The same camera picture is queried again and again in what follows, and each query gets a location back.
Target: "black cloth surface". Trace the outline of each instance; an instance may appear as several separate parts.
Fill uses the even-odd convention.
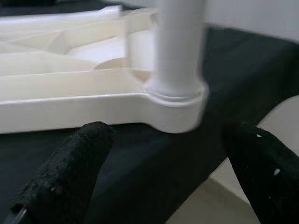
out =
[[[73,3],[50,13],[100,9]],[[46,8],[0,9],[1,15],[46,13]],[[99,173],[87,224],[160,224],[223,161],[223,119],[257,124],[299,90],[299,46],[231,29],[209,28],[203,74],[210,97],[196,130],[167,134],[145,124],[116,125],[114,146]],[[76,129],[0,135],[0,220],[13,193]]]
[[[299,157],[247,122],[223,129],[223,145],[261,224],[294,224],[299,215]]]

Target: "white cylindrical post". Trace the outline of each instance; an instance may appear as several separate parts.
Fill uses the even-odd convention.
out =
[[[206,0],[159,0],[156,69],[151,94],[193,98],[200,94],[201,55]]]

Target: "white wall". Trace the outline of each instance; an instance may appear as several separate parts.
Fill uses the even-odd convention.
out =
[[[154,7],[156,0],[123,0]],[[299,0],[207,0],[206,21],[299,42]]]

